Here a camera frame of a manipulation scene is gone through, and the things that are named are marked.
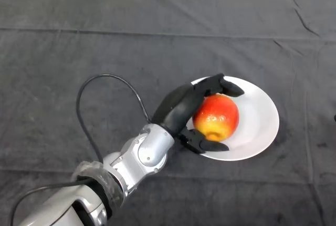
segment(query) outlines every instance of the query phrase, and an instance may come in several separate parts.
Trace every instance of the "dark gray tablecloth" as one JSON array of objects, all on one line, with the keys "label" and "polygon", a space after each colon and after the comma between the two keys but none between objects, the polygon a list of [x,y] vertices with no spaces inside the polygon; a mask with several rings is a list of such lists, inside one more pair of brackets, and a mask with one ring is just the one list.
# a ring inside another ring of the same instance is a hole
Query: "dark gray tablecloth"
[{"label": "dark gray tablecloth", "polygon": [[[336,0],[0,0],[0,224],[18,194],[96,159],[75,113],[89,76],[123,76],[152,114],[176,86],[224,72],[274,100],[274,143],[238,162],[175,145],[109,225],[336,225],[335,66]],[[82,108],[104,155],[145,123],[114,80]]]}]

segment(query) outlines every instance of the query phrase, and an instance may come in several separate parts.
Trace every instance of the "robotic hand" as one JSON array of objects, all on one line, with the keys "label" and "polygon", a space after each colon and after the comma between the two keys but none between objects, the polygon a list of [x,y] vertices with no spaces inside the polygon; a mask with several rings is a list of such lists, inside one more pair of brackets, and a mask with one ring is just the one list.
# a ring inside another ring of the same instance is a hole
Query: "robotic hand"
[{"label": "robotic hand", "polygon": [[186,127],[204,97],[216,93],[237,97],[244,91],[226,81],[223,74],[175,89],[163,99],[151,123],[128,140],[120,152],[107,155],[103,163],[82,162],[72,178],[83,184],[62,188],[20,225],[106,225],[139,183],[164,167],[175,141],[195,153],[228,150],[226,145],[207,141],[200,132]]}]

